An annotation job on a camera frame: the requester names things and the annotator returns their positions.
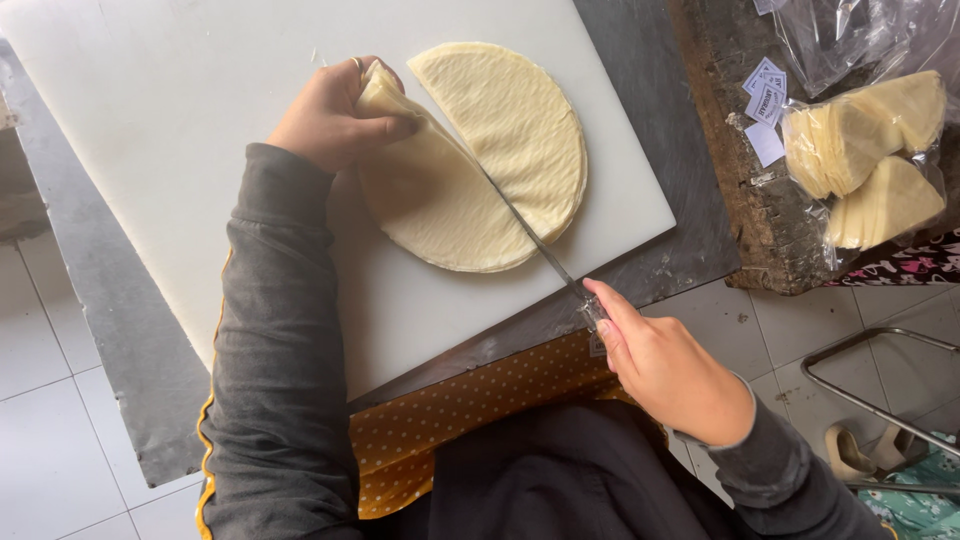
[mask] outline knife handle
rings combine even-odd
[[[584,302],[582,306],[577,307],[577,312],[587,321],[587,330],[589,331],[597,331],[597,321],[610,318],[596,295]]]

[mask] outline right hand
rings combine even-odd
[[[711,446],[734,444],[749,434],[750,389],[680,321],[640,315],[606,283],[584,279],[584,286],[611,318],[597,323],[611,371],[650,416]]]
[[[369,68],[377,57],[362,57]],[[386,63],[383,66],[403,83]],[[307,81],[279,125],[269,137],[272,144],[335,173],[369,148],[397,142],[417,131],[417,122],[400,116],[358,119],[353,106],[360,97],[361,76],[357,64],[346,60],[321,67]]]

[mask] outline yellow polka dot apron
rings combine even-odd
[[[428,493],[434,449],[470,430],[577,397],[636,405],[606,357],[589,355],[589,339],[587,331],[558,337],[351,415],[360,518],[383,517]]]

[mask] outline beige shoe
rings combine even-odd
[[[839,424],[827,430],[830,470],[841,480],[863,480],[876,472],[876,465],[860,452],[853,433]]]
[[[870,459],[877,469],[893,471],[923,459],[926,448],[925,441],[914,440],[913,433],[891,424],[876,443],[876,448],[870,452]]]

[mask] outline knife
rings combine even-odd
[[[520,222],[520,226],[523,227],[523,230],[526,231],[527,235],[530,236],[530,239],[537,244],[537,249],[540,250],[540,254],[546,258],[547,262],[550,263],[550,266],[553,266],[553,269],[557,272],[557,275],[559,275],[560,278],[566,282],[567,286],[573,290],[573,293],[584,301],[580,307],[577,307],[577,312],[580,313],[585,321],[587,321],[587,329],[590,331],[596,331],[597,321],[600,319],[610,318],[610,316],[607,315],[607,311],[603,309],[603,305],[600,304],[600,299],[597,298],[595,294],[588,291],[582,283],[577,282],[566,273],[566,270],[564,270],[564,268],[560,265],[560,262],[557,260],[557,258],[550,253],[550,249],[546,247],[546,244],[544,244],[542,240],[540,240],[540,237],[537,236],[537,233],[534,233],[533,228],[530,227],[530,224],[527,223],[527,220],[523,219],[523,216],[520,215],[520,212],[516,211],[514,204],[510,202],[510,199],[503,194],[503,191],[500,191],[500,187],[496,184],[496,182],[493,181],[490,173],[488,173],[487,170],[480,165],[480,163],[477,163],[477,166],[480,167],[481,171],[483,171],[484,176],[487,177],[487,180],[493,186],[493,189],[496,190],[496,193],[500,196],[500,198],[503,199],[503,202],[507,203],[507,207],[511,212],[514,213],[516,221]]]

